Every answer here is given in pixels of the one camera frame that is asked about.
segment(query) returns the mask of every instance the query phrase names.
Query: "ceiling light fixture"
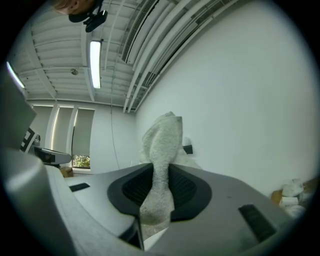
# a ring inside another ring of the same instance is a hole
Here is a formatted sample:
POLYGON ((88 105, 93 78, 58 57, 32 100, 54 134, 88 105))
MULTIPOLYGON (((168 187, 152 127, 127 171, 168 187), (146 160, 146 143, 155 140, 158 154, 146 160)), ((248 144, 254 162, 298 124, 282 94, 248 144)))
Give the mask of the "ceiling light fixture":
POLYGON ((100 81, 100 57, 101 57, 101 42, 92 41, 90 43, 90 69, 91 78, 94 88, 101 88, 100 81))
POLYGON ((6 62, 6 67, 8 68, 10 76, 13 78, 13 80, 15 80, 18 83, 18 85, 20 85, 22 88, 25 88, 25 85, 21 82, 20 78, 17 76, 17 74, 15 73, 14 69, 8 61, 6 62))

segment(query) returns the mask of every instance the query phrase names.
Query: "white wall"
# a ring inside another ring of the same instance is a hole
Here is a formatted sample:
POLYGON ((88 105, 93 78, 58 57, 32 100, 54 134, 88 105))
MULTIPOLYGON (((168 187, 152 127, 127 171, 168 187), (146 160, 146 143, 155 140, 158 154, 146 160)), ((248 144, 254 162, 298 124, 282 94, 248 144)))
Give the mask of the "white wall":
MULTIPOLYGON (((54 104, 54 101, 29 101, 30 104, 54 104)), ((112 107, 113 136, 111 130, 111 108, 109 105, 59 101, 63 106, 94 109, 90 137, 90 168, 93 174, 130 167, 131 161, 138 162, 136 117, 134 114, 124 114, 121 107, 112 107)))
POLYGON ((210 27, 162 77, 137 111, 137 137, 173 111, 203 169, 270 196, 285 179, 316 174, 318 84, 292 25, 251 2, 210 27))

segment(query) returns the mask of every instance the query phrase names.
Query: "white cloth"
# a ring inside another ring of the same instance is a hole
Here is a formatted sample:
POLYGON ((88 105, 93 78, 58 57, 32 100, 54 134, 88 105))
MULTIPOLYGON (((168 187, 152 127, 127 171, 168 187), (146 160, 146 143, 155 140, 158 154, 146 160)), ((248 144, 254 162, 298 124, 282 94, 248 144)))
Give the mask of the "white cloth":
POLYGON ((182 138, 182 117, 172 112, 158 117, 143 136, 139 160, 153 163, 152 188, 140 207, 143 240, 167 228, 175 209, 169 189, 169 164, 201 169, 184 151, 182 138))

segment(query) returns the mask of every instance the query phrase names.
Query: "window blind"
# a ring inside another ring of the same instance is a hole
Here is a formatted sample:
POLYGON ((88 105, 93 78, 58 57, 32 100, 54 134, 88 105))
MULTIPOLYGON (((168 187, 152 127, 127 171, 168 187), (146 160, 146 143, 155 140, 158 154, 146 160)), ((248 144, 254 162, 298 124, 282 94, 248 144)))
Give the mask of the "window blind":
POLYGON ((90 156, 91 127, 94 110, 78 109, 72 138, 72 155, 90 156))
POLYGON ((72 111, 73 108, 66 107, 60 107, 58 110, 52 140, 52 149, 54 151, 66 153, 67 134, 72 111))
POLYGON ((43 148, 45 147, 47 128, 52 108, 52 106, 33 107, 36 116, 30 125, 30 128, 40 135, 40 146, 43 148))

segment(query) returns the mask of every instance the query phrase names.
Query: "cable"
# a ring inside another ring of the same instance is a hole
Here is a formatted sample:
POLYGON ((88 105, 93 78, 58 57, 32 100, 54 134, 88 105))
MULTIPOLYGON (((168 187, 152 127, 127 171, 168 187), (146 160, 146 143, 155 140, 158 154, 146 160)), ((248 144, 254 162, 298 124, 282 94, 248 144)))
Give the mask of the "cable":
POLYGON ((115 79, 115 76, 116 76, 116 65, 118 63, 118 58, 119 58, 119 52, 120 52, 120 47, 123 43, 123 40, 124 40, 124 36, 125 36, 125 33, 126 33, 126 30, 128 28, 128 25, 131 21, 131 19, 133 18, 137 8, 138 8, 139 4, 137 4, 136 8, 134 9, 130 19, 129 19, 129 22, 127 23, 125 29, 124 29, 124 32, 122 34, 122 37, 121 37, 121 41, 120 41, 120 45, 118 47, 118 51, 116 53, 116 58, 115 58, 115 63, 114 63, 114 66, 106 66, 105 68, 113 68, 113 75, 112 75, 112 81, 111 81, 111 107, 110 107, 110 114, 111 114, 111 134, 112 134, 112 143, 113 143, 113 149, 114 149, 114 154, 115 154, 115 159, 116 159, 116 164, 118 165, 118 169, 120 170, 120 167, 119 167, 119 162, 118 162, 118 157, 117 157, 117 152, 116 152, 116 146, 115 146, 115 139, 114 139, 114 125, 113 125, 113 118, 112 118, 112 103, 113 103, 113 89, 114 89, 114 79, 115 79))

